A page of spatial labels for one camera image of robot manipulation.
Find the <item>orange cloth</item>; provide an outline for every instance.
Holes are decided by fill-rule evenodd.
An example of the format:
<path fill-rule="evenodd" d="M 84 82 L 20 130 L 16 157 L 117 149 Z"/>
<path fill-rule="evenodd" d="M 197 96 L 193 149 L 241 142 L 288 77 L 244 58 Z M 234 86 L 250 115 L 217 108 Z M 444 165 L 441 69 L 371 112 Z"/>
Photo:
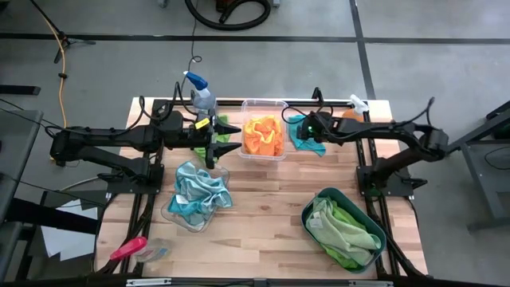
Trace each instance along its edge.
<path fill-rule="evenodd" d="M 280 156 L 284 152 L 280 120 L 274 116 L 251 119 L 244 126 L 243 136 L 250 155 Z"/>

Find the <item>table leg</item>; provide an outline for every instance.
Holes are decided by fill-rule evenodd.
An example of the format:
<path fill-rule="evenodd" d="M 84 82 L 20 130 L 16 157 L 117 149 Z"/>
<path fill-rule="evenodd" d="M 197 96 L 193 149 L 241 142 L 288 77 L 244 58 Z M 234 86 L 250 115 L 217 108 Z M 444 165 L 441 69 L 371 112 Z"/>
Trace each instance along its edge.
<path fill-rule="evenodd" d="M 47 206 L 13 199 L 6 215 L 7 221 L 32 223 L 87 234 L 96 234 L 97 220 Z"/>

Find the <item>spray nozzle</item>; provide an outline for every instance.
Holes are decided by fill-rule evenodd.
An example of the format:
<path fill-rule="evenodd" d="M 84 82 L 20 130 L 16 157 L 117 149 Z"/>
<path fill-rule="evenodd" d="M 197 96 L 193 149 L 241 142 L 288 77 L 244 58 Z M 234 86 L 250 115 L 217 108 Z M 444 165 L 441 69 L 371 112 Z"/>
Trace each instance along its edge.
<path fill-rule="evenodd" d="M 200 77 L 199 75 L 197 74 L 193 74 L 192 72 L 188 72 L 188 71 L 185 71 L 184 72 L 184 75 L 186 75 L 186 78 L 188 80 L 190 80 L 191 84 L 194 85 L 194 87 L 198 90 L 198 91 L 201 91 L 203 90 L 204 88 L 207 88 L 207 81 L 204 80 L 202 77 Z"/>
<path fill-rule="evenodd" d="M 356 95 L 351 95 L 351 102 L 354 104 L 354 111 L 358 115 L 362 115 L 364 112 L 368 112 L 368 105 L 364 101 L 359 99 Z"/>

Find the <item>gray metal stand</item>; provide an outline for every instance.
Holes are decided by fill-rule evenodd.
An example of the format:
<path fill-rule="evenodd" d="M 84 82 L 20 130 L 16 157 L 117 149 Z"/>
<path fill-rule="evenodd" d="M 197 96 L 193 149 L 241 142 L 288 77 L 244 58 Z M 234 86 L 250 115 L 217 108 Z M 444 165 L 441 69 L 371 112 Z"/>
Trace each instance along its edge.
<path fill-rule="evenodd" d="M 462 150 L 469 172 L 477 188 L 482 192 L 492 219 L 484 222 L 469 224 L 471 232 L 510 226 L 508 213 L 500 200 L 500 195 L 510 192 L 510 140 L 482 140 L 498 128 L 510 124 L 510 101 L 490 112 L 488 121 L 479 128 L 475 128 L 459 140 L 448 146 L 448 153 Z M 488 155 L 497 151 L 489 162 Z"/>

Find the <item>green basket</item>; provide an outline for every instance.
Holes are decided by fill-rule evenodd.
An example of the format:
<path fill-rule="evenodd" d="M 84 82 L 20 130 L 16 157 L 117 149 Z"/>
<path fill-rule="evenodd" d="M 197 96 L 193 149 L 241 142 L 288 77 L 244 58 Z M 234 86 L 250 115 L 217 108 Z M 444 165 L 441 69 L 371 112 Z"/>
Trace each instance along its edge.
<path fill-rule="evenodd" d="M 346 212 L 348 212 L 352 218 L 354 218 L 357 222 L 363 224 L 367 228 L 367 232 L 377 236 L 381 240 L 381 247 L 377 250 L 374 250 L 374 257 L 370 260 L 365 266 L 360 266 L 355 269 L 345 270 L 351 273 L 362 273 L 367 268 L 374 263 L 374 261 L 381 256 L 382 251 L 386 247 L 386 235 L 384 231 L 379 227 L 371 218 L 368 217 L 363 211 L 361 211 L 347 196 L 345 196 L 341 191 L 337 190 L 333 187 L 324 188 L 317 196 L 317 198 L 331 198 L 336 201 L 338 207 L 343 208 Z M 319 244 L 319 242 L 313 237 L 313 235 L 306 228 L 306 218 L 310 215 L 313 210 L 313 200 L 304 208 L 303 213 L 301 214 L 301 223 L 303 224 L 303 228 L 310 234 L 310 236 Z"/>

